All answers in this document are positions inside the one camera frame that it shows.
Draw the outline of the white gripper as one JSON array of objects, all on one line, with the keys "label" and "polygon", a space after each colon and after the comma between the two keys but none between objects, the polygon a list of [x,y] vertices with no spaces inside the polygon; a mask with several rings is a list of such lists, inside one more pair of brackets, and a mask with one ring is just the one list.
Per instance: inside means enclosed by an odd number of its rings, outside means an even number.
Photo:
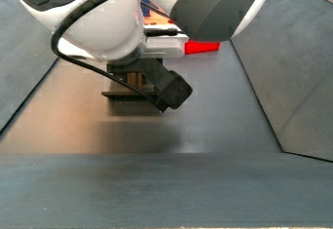
[{"label": "white gripper", "polygon": [[[185,56],[185,43],[189,37],[185,34],[175,36],[150,37],[142,58],[177,58]],[[95,58],[88,52],[74,45],[67,39],[62,38],[59,50],[71,57]]]}]

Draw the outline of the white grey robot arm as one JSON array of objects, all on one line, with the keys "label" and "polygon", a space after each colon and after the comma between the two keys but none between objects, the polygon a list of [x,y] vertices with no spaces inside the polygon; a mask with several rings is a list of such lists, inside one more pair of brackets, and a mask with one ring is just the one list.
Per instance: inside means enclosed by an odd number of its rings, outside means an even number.
[{"label": "white grey robot arm", "polygon": [[[80,5],[91,11],[74,22],[63,38],[95,58],[126,61],[147,51],[142,0],[20,0],[50,30],[56,30]],[[150,0],[187,37],[222,42],[249,25],[265,0]]]}]

